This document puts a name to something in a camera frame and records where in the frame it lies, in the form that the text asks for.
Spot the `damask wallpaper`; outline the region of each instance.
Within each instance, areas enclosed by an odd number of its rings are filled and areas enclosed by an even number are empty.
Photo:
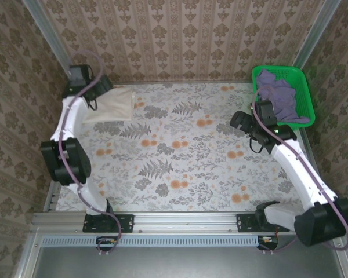
[[[309,139],[324,181],[348,197],[348,0],[304,67],[316,111]]]
[[[250,80],[256,65],[291,65],[323,1],[40,2],[69,53],[100,54],[124,83]]]
[[[39,151],[60,115],[66,81],[21,0],[0,0],[0,277],[18,263],[50,177]]]

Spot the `floral patterned surface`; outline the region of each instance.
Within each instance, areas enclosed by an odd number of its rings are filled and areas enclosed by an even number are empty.
[[[241,211],[270,200],[300,206],[281,166],[265,150],[253,153],[249,138],[229,125],[235,111],[249,111],[251,84],[132,87],[132,122],[85,124],[79,138],[92,180],[114,210]],[[57,210],[82,209],[63,187]]]

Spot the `green plastic basket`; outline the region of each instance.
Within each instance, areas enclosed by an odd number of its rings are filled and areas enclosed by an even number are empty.
[[[288,125],[293,130],[311,126],[314,123],[316,116],[314,114],[311,95],[309,93],[307,80],[304,73],[300,69],[295,67],[284,67],[279,65],[259,65],[255,67],[251,73],[254,93],[258,89],[255,78],[262,70],[268,70],[272,74],[276,75],[276,80],[284,78],[286,82],[288,82],[295,89],[296,113],[298,113],[298,116],[305,116],[310,119],[307,123],[279,122],[278,125]]]

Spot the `beige cloth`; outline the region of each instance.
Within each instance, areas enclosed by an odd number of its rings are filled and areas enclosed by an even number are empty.
[[[135,92],[132,88],[111,89],[97,98],[97,111],[88,109],[84,123],[132,120]]]

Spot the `purple cloth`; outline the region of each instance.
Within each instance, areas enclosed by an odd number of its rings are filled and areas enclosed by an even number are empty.
[[[276,76],[263,69],[256,77],[258,88],[264,85],[270,85],[272,92],[268,89],[262,89],[259,92],[259,100],[270,100],[272,102],[274,114],[279,122],[307,123],[309,118],[298,117],[295,107],[295,89],[291,85],[280,79],[276,81]]]

